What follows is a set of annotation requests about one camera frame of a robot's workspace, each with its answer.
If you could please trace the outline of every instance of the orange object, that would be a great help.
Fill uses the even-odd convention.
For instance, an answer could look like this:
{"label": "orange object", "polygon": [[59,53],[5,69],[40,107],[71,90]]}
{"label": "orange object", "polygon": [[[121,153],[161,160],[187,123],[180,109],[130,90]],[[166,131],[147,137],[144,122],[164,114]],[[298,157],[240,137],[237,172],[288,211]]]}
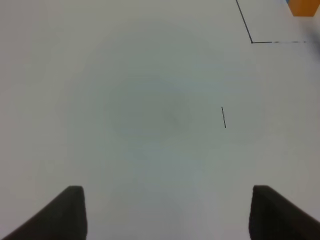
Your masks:
{"label": "orange object", "polygon": [[289,0],[289,8],[295,17],[313,17],[320,0]]}

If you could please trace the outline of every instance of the white floor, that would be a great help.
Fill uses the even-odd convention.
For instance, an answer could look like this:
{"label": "white floor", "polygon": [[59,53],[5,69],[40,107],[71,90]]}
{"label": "white floor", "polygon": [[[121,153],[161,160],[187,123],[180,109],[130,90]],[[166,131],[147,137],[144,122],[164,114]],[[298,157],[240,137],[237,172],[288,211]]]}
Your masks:
{"label": "white floor", "polygon": [[[306,39],[262,2],[255,41]],[[88,240],[248,240],[254,185],[320,220],[320,62],[235,0],[5,0],[0,31],[1,237],[69,185]]]}

